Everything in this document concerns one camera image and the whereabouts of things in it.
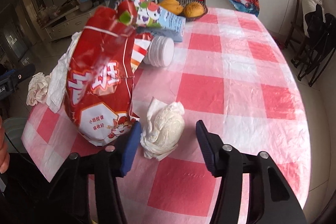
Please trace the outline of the person's left hand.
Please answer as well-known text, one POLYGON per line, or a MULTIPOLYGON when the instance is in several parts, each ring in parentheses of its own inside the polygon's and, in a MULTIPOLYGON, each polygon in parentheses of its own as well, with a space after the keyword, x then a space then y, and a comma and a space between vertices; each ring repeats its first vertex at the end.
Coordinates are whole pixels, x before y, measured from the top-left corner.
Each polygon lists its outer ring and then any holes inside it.
POLYGON ((5 141, 5 129, 3 128, 2 117, 0 117, 0 173, 4 174, 9 167, 10 155, 5 141))

